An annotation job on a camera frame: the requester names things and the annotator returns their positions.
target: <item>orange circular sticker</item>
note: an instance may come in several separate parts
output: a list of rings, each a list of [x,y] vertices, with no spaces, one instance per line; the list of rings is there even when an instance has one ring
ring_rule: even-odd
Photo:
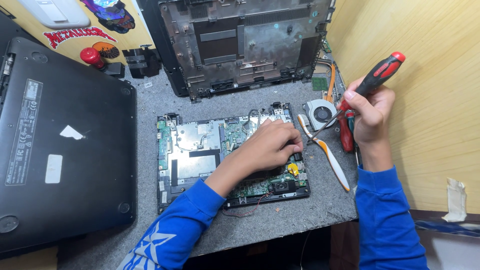
[[[113,59],[120,55],[119,49],[107,42],[100,41],[95,43],[92,47],[98,50],[98,52],[102,57],[105,57],[108,59]]]

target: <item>yellow wall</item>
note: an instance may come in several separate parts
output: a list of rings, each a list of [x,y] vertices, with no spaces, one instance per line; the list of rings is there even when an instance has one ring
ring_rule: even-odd
[[[327,34],[346,83],[394,51],[407,57],[390,138],[413,209],[447,211],[446,179],[480,214],[480,1],[337,0]]]
[[[57,48],[55,49],[56,52],[61,53],[65,56],[68,56],[78,62],[84,63],[80,59],[80,52],[86,47],[92,47],[92,45],[96,42],[103,41],[110,43],[117,47],[120,51],[120,55],[116,58],[111,60],[104,59],[106,62],[118,62],[121,61],[122,63],[126,64],[125,58],[121,50],[123,49],[137,49],[141,44],[152,44],[153,41],[150,38],[148,31],[142,21],[140,20],[140,16],[137,13],[137,10],[132,4],[132,0],[122,0],[125,3],[125,9],[129,12],[129,14],[135,20],[135,28],[130,29],[126,34],[119,34],[115,31],[109,31],[106,29],[102,24],[98,22],[98,19],[95,15],[85,7],[85,5],[80,2],[80,0],[76,1],[83,9],[85,14],[90,18],[90,26],[95,26],[102,29],[105,33],[113,37],[117,42],[108,40],[106,38],[98,37],[98,36],[89,36],[89,37],[76,37],[76,38],[69,38],[65,41],[61,42]],[[43,26],[34,16],[30,14],[30,12],[23,7],[17,0],[0,0],[0,6],[5,8],[8,12],[10,12],[13,16],[16,17],[14,21],[20,25],[25,31],[30,33],[32,36],[43,42],[48,48],[52,49],[50,46],[50,41],[43,35],[44,32],[53,32],[58,31],[61,29],[50,29],[46,26]]]

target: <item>screwdriver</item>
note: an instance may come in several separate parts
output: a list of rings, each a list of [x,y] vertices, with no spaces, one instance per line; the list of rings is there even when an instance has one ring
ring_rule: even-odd
[[[386,82],[390,77],[395,74],[398,70],[400,65],[405,61],[405,55],[401,52],[394,52],[386,59],[378,62],[372,70],[365,76],[363,81],[360,83],[359,87],[355,92],[358,94],[366,97],[370,92],[375,90],[377,87],[381,86],[384,82]],[[340,104],[340,109],[337,113],[326,122],[312,137],[308,139],[307,142],[313,140],[313,138],[317,137],[317,135],[327,127],[337,116],[346,112],[347,110],[352,110],[353,108],[347,103],[346,100],[343,100]]]
[[[340,141],[345,152],[353,151],[353,135],[350,132],[346,118],[338,120],[340,123]]]
[[[353,116],[352,111],[347,112],[347,120],[348,120],[348,127],[350,128],[350,131],[353,134],[353,130],[355,128],[355,117]],[[359,145],[357,144],[357,142],[355,142],[355,139],[353,139],[353,147],[355,149],[355,157],[357,158],[357,166],[360,165],[359,155],[358,155],[358,151],[357,151],[358,146]]]

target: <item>orange and white toothbrush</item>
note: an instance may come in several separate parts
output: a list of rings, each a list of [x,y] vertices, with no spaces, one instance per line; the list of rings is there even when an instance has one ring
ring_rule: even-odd
[[[309,138],[312,137],[312,135],[310,134],[310,132],[308,131],[307,129],[307,126],[310,125],[310,121],[308,120],[307,116],[305,114],[299,114],[297,116],[298,120],[299,120],[299,123],[300,125],[302,126],[303,128],[303,131],[305,131],[305,133],[307,134],[307,136]],[[340,184],[342,184],[342,186],[347,190],[349,191],[350,190],[350,187],[348,186],[348,182],[347,182],[347,178],[345,177],[345,174],[343,173],[343,170],[342,168],[340,167],[340,164],[338,164],[338,161],[335,159],[335,157],[333,156],[333,153],[332,151],[330,150],[330,148],[328,148],[327,144],[320,140],[320,139],[317,139],[317,138],[313,138],[312,139],[316,144],[318,144],[324,151],[325,151],[325,154],[327,154],[327,158],[328,158],[328,161],[330,162],[330,165],[332,166],[332,169],[336,175],[336,177],[338,178],[338,180],[340,181]]]

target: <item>blue sleeve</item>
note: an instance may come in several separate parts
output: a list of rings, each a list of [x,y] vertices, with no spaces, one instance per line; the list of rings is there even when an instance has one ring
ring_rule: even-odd
[[[117,270],[182,269],[224,201],[197,181],[158,216]]]
[[[427,270],[396,168],[368,172],[360,165],[358,172],[360,269]]]

